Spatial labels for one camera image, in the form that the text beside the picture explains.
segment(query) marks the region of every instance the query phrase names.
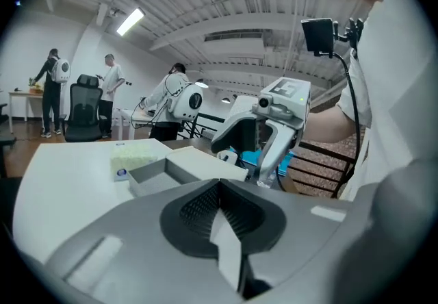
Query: white backpack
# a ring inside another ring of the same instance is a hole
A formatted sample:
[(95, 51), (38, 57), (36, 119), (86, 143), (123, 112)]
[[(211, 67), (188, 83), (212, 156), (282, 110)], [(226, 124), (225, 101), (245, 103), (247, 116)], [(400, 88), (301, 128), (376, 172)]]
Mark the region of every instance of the white backpack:
[(70, 78), (70, 64), (68, 63), (68, 60), (55, 59), (56, 63), (53, 66), (50, 75), (55, 83), (63, 84)]

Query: white table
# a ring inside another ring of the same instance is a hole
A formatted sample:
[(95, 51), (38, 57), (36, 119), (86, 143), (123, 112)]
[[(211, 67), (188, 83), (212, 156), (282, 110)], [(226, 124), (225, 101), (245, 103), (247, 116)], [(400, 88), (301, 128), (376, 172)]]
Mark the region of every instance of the white table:
[(12, 97), (22, 97), (26, 100), (25, 104), (25, 122), (27, 122), (27, 113), (29, 110), (29, 99), (40, 99), (42, 100), (42, 93), (30, 93), (30, 92), (23, 92), (23, 91), (11, 91), (9, 92), (9, 129), (11, 131), (11, 134), (13, 133), (12, 128), (12, 117), (13, 117), (13, 111), (12, 111)]
[[(172, 149), (152, 140), (158, 159)], [(129, 182), (114, 182), (112, 149), (136, 141), (41, 144), (20, 185), (14, 208), (16, 245), (43, 264), (61, 243), (117, 205), (132, 199)]]
[(134, 127), (137, 125), (147, 125), (152, 126), (152, 116), (144, 113), (142, 110), (119, 110), (118, 117), (118, 139), (121, 141), (123, 139), (123, 121), (129, 123), (129, 139), (133, 140), (136, 134)]

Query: black office chair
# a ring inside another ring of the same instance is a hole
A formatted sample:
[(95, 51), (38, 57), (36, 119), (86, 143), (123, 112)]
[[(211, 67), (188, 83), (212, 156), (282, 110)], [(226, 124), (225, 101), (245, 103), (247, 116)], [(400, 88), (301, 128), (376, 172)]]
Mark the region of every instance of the black office chair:
[(67, 142), (93, 142), (102, 138), (101, 128), (107, 120), (98, 115), (102, 89), (97, 77), (80, 75), (77, 83), (70, 86), (70, 115), (60, 116), (62, 132)]

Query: black pants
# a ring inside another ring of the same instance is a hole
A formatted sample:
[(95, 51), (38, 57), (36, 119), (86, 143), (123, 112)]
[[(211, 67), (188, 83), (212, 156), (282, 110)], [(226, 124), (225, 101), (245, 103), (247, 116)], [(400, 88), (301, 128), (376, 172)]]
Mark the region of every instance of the black pants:
[(179, 126), (179, 123), (157, 123), (152, 127), (149, 138), (154, 138), (160, 142), (176, 140)]
[(44, 93), (42, 94), (42, 121), (44, 123), (44, 132), (50, 132), (50, 109), (53, 110), (53, 119), (55, 121), (55, 130), (60, 129), (60, 101), (61, 85), (46, 82)]
[(101, 127), (102, 132), (111, 133), (112, 125), (112, 102), (101, 99), (99, 101), (99, 115), (106, 116), (107, 122), (104, 127)]

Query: white shirt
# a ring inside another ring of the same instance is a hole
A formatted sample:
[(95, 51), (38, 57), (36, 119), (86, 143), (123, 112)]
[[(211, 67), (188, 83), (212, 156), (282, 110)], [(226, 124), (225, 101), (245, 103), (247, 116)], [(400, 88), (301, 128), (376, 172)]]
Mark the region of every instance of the white shirt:
[(182, 123), (181, 119), (176, 119), (171, 113), (169, 113), (166, 104), (168, 98), (171, 98), (172, 94), (174, 95), (174, 97), (181, 94), (182, 90), (187, 86), (188, 82), (189, 79), (183, 73), (174, 73), (171, 75), (167, 75), (154, 89), (152, 94), (144, 99), (144, 104), (147, 107), (157, 105), (153, 120), (154, 123)]
[[(351, 56), (359, 122), (370, 128), (368, 157), (342, 194), (381, 181), (419, 157), (438, 154), (437, 40), (416, 0), (384, 0), (372, 8)], [(349, 87), (337, 105), (355, 119)]]
[(114, 63), (114, 66), (111, 67), (107, 75), (103, 78), (102, 99), (104, 101), (114, 102), (114, 96), (116, 95), (116, 92), (114, 91), (111, 94), (108, 94), (107, 91), (112, 90), (114, 86), (116, 86), (116, 84), (122, 79), (125, 80), (125, 76), (122, 73), (122, 67), (119, 64)]

